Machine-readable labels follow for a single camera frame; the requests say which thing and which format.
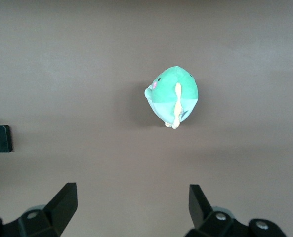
screw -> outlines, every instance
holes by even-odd
[[[225,221],[226,220],[226,216],[223,213],[221,213],[221,212],[217,213],[216,214],[216,217],[220,221]]]
[[[27,216],[27,218],[28,219],[32,219],[32,218],[35,218],[36,216],[37,216],[37,212],[31,212],[28,216]]]
[[[257,221],[256,225],[263,230],[267,230],[269,228],[268,225],[263,221]]]

plush toy tail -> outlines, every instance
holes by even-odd
[[[176,92],[176,95],[177,95],[177,102],[175,104],[175,109],[174,109],[175,120],[174,120],[174,123],[172,125],[173,129],[176,129],[176,128],[179,127],[179,125],[180,125],[179,115],[182,112],[182,106],[181,106],[181,103],[180,103],[180,99],[181,99],[181,84],[180,83],[176,84],[175,92]]]

stuffed animal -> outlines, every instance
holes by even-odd
[[[188,118],[199,98],[195,79],[179,66],[165,70],[144,94],[154,113],[173,129]]]

plush toy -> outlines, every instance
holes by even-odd
[[[165,70],[144,94],[154,113],[173,129],[188,118],[199,98],[195,79],[179,66]]]

gray tabletop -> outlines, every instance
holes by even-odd
[[[144,89],[179,65],[176,130]],[[76,182],[64,236],[182,237],[189,184],[293,236],[293,1],[0,1],[0,217]]]

